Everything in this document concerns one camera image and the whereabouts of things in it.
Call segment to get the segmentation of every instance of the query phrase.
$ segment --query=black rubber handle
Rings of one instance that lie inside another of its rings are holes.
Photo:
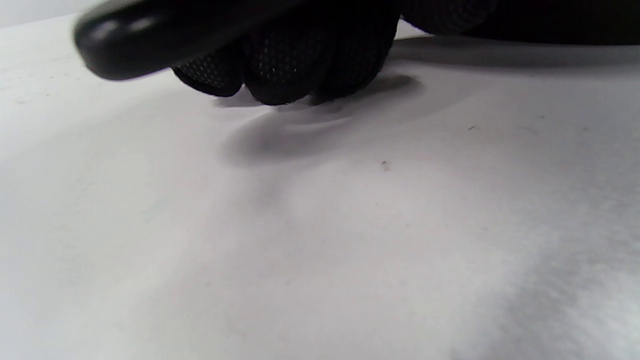
[[[109,0],[74,30],[86,66],[137,78],[209,53],[308,0]]]

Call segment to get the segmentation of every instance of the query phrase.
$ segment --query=finger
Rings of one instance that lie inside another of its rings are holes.
[[[229,97],[242,87],[243,58],[241,43],[237,41],[215,53],[174,67],[173,73],[195,90],[218,97]]]
[[[316,90],[322,98],[352,95],[380,72],[400,18],[393,0],[353,0],[337,19],[337,48],[329,73]]]
[[[294,102],[324,79],[335,48],[333,2],[316,1],[274,20],[248,38],[244,83],[263,104]]]
[[[433,35],[457,35],[480,24],[498,0],[401,0],[405,21]]]

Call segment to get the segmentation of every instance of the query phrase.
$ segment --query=textured glove fabric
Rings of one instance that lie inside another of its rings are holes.
[[[190,87],[218,97],[244,84],[267,105],[309,94],[349,96],[381,70],[404,14],[436,35],[479,24],[496,0],[317,0],[173,71]]]

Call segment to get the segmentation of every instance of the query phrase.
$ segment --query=black sleeve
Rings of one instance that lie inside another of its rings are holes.
[[[500,0],[466,35],[552,44],[640,44],[639,0]]]

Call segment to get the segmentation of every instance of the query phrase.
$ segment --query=white background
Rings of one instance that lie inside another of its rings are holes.
[[[0,31],[1,360],[640,359],[638,48],[409,39],[268,108],[73,20]]]
[[[0,28],[77,13],[99,0],[0,0]]]

